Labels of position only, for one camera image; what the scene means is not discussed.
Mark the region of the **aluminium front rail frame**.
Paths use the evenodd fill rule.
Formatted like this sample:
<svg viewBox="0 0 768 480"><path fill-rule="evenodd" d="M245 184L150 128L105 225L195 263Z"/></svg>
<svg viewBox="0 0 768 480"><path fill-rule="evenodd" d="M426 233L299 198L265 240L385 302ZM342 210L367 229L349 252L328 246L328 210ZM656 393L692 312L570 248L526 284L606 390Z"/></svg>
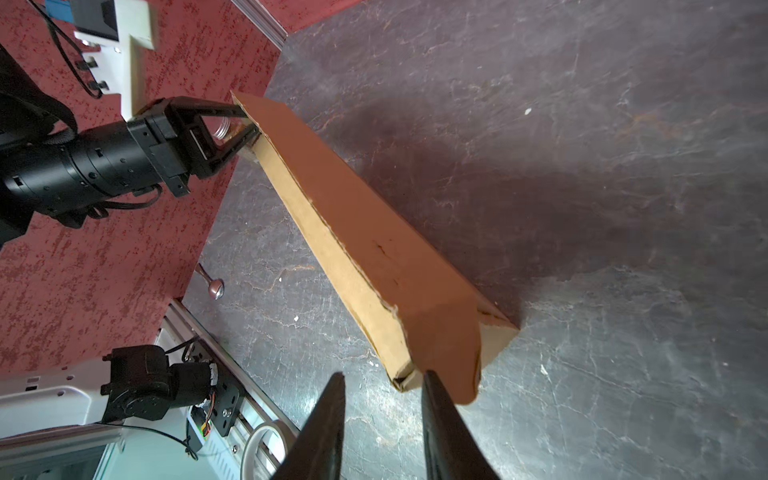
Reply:
<svg viewBox="0 0 768 480"><path fill-rule="evenodd" d="M179 301L147 350L175 368L179 389L140 387L116 402L111 360L95 357L1 380L5 479L267 479L298 430ZM188 411L202 403L218 362L245 390L229 435L203 443Z"/></svg>

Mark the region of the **left aluminium corner post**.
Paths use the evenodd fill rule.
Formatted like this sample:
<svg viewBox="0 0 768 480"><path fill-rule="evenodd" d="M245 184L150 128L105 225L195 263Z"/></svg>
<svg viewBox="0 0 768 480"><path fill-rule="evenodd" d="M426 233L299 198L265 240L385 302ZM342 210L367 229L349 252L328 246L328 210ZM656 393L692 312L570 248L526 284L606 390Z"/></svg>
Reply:
<svg viewBox="0 0 768 480"><path fill-rule="evenodd" d="M280 51L288 33L259 0L232 0L237 9Z"/></svg>

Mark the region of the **small round metal knob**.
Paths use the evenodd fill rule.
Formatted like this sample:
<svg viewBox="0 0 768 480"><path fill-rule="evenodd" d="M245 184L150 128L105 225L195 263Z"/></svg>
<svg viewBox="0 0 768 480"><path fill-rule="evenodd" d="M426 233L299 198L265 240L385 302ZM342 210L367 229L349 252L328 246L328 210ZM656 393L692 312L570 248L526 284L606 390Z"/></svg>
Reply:
<svg viewBox="0 0 768 480"><path fill-rule="evenodd" d="M218 301L224 296L225 283L222 279L211 277L201 263L196 265L195 272L205 280L209 296L213 300Z"/></svg>

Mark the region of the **brown cardboard box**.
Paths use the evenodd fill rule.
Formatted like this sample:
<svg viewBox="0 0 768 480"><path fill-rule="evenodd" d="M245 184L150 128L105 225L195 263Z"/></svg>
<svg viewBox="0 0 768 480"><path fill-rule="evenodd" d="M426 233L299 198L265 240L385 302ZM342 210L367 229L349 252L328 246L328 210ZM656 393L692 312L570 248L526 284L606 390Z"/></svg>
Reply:
<svg viewBox="0 0 768 480"><path fill-rule="evenodd" d="M406 392L436 373L457 404L517 326L286 105L235 93L251 156L386 370Z"/></svg>

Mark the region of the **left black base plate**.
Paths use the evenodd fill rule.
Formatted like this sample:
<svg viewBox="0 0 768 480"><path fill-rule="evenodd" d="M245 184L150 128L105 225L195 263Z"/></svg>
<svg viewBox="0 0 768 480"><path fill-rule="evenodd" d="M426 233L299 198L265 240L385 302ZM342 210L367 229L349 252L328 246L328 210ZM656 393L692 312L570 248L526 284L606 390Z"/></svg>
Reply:
<svg viewBox="0 0 768 480"><path fill-rule="evenodd" d="M188 419L203 443L212 433L218 433L221 437L229 435L238 419L245 396L242 383L229 369L216 362L212 371L215 382L208 397L188 411Z"/></svg>

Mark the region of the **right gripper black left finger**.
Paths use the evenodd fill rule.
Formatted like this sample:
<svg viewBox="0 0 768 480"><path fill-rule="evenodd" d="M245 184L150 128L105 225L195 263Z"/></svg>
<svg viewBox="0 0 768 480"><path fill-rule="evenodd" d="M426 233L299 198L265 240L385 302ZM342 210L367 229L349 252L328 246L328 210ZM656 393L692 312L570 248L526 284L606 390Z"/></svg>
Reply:
<svg viewBox="0 0 768 480"><path fill-rule="evenodd" d="M344 375L335 372L271 479L340 479L345 408Z"/></svg>

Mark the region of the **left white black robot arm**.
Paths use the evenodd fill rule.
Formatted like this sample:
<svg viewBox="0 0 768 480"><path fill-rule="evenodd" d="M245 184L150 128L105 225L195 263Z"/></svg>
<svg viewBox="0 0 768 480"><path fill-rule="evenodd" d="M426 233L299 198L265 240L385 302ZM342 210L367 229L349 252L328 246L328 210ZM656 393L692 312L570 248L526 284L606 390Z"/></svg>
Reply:
<svg viewBox="0 0 768 480"><path fill-rule="evenodd" d="M246 124L223 144L206 118L245 118L236 105L158 99L128 121L80 131L72 111L1 53L1 241L26 234L34 213L79 229L112 210L141 210L165 191L188 194L191 177L221 171L260 130ZM121 201L151 194L153 200Z"/></svg>

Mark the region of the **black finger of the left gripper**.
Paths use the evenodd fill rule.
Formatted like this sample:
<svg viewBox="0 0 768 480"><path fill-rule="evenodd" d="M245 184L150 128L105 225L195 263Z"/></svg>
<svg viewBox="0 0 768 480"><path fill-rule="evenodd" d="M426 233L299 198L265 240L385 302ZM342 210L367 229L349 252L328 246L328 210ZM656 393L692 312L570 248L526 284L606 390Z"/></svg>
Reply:
<svg viewBox="0 0 768 480"><path fill-rule="evenodd" d="M197 177L207 179L218 174L241 149L260 134L254 124L244 126L223 144L217 144L207 128L203 128L203 139L199 141L202 158L197 165Z"/></svg>
<svg viewBox="0 0 768 480"><path fill-rule="evenodd" d="M180 120L191 120L194 117L247 117L238 105L186 96L173 98L173 111L174 116Z"/></svg>

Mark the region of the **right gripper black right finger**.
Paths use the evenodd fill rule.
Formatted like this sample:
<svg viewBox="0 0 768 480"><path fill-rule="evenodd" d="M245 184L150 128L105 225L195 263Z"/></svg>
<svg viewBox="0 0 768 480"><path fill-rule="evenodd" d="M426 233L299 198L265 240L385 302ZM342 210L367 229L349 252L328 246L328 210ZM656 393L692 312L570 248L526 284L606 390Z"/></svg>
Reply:
<svg viewBox="0 0 768 480"><path fill-rule="evenodd" d="M436 372L424 374L421 391L427 478L499 480Z"/></svg>

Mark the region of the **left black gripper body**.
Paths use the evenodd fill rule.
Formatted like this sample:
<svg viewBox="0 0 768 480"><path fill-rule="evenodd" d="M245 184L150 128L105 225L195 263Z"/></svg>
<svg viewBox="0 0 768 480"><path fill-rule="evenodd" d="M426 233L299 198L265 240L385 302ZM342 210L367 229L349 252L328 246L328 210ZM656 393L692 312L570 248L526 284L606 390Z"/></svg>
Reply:
<svg viewBox="0 0 768 480"><path fill-rule="evenodd" d="M191 158L183 134L188 121L204 107L202 99L186 96L160 98L150 102L126 126L170 193L183 197L190 193Z"/></svg>

